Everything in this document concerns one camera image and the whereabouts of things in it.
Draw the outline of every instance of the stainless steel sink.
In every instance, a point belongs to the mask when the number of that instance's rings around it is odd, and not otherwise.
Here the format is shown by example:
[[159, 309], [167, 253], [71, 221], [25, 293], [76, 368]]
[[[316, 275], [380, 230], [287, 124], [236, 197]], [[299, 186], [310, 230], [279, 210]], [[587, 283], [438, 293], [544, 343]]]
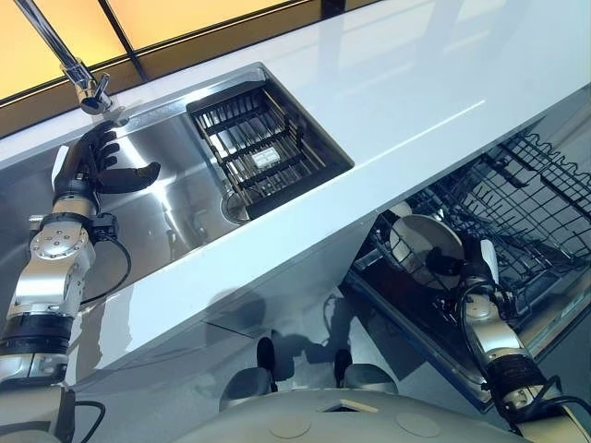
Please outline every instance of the stainless steel sink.
[[[148, 189], [103, 198], [103, 211], [117, 217], [120, 241], [132, 258], [133, 269], [126, 284], [213, 242], [246, 221], [239, 206], [227, 208], [233, 204], [228, 198], [234, 192], [232, 185], [187, 113], [187, 105], [262, 80], [270, 81], [264, 66], [246, 66], [121, 116], [126, 124], [116, 130], [121, 147], [117, 167], [140, 167], [149, 162], [162, 165], [159, 179]], [[293, 99], [287, 104], [306, 115]], [[334, 146], [317, 125], [314, 131], [315, 137], [320, 134]], [[51, 210], [50, 176], [57, 144], [0, 171], [0, 213], [4, 215], [0, 219], [4, 250], [0, 257], [0, 327], [18, 275], [26, 264], [28, 218]], [[111, 244], [98, 244], [86, 296], [111, 287], [124, 270], [120, 252]]]

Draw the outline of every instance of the dish rack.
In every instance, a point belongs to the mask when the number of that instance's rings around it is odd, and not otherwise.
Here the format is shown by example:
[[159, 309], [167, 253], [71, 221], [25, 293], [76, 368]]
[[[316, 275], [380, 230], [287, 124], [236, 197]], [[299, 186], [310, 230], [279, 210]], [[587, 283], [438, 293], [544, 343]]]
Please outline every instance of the dish rack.
[[268, 80], [213, 94], [187, 111], [250, 219], [351, 167]]
[[[515, 323], [531, 313], [536, 300], [562, 275], [591, 263], [591, 174], [579, 172], [577, 164], [527, 129], [418, 191], [407, 203], [413, 213], [432, 216], [457, 233], [492, 241], [500, 283], [515, 299]], [[395, 220], [389, 211], [381, 214], [369, 242], [396, 270], [404, 270], [405, 262], [418, 263], [411, 274], [420, 273], [423, 280], [429, 275], [429, 282], [440, 287], [437, 303], [445, 305], [453, 299], [453, 288], [428, 269], [424, 253], [413, 250], [398, 233], [407, 257], [392, 255], [394, 248], [400, 250], [389, 241]]]

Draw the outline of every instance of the dish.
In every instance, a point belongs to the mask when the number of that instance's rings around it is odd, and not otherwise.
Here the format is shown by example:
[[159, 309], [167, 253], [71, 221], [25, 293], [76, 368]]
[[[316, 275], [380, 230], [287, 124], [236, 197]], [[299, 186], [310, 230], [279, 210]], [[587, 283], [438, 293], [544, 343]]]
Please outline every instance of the dish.
[[398, 219], [390, 231], [390, 246], [396, 261], [417, 283], [432, 289], [451, 290], [457, 286], [459, 276], [436, 274], [436, 279], [424, 264], [427, 254], [436, 246], [444, 256], [464, 259], [462, 241], [442, 222], [417, 214]]

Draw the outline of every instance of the faucet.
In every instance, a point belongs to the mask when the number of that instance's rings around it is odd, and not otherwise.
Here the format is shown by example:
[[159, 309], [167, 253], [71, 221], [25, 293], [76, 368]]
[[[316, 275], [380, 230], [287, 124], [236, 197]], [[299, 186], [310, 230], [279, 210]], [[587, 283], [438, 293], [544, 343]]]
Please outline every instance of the faucet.
[[57, 35], [33, 0], [14, 1], [59, 59], [61, 62], [60, 67], [66, 77], [74, 83], [82, 111], [91, 115], [98, 115], [108, 111], [113, 104], [105, 92], [109, 82], [109, 75], [103, 74], [101, 80], [97, 82], [94, 75], [84, 66], [82, 61], [67, 49], [62, 39], [59, 38], [59, 35]]

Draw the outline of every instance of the kitchen counter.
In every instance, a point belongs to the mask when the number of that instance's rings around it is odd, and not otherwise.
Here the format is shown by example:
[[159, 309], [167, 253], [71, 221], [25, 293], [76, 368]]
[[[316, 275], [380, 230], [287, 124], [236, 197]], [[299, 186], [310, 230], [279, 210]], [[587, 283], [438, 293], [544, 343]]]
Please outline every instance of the kitchen counter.
[[[383, 1], [117, 94], [134, 107], [261, 61], [355, 167], [127, 287], [100, 315], [84, 311], [71, 366], [91, 341], [98, 363], [68, 370], [67, 381], [115, 367], [582, 88], [591, 79], [590, 19], [588, 2]], [[91, 123], [76, 110], [4, 138], [0, 168]], [[98, 346], [85, 336], [99, 336]]]

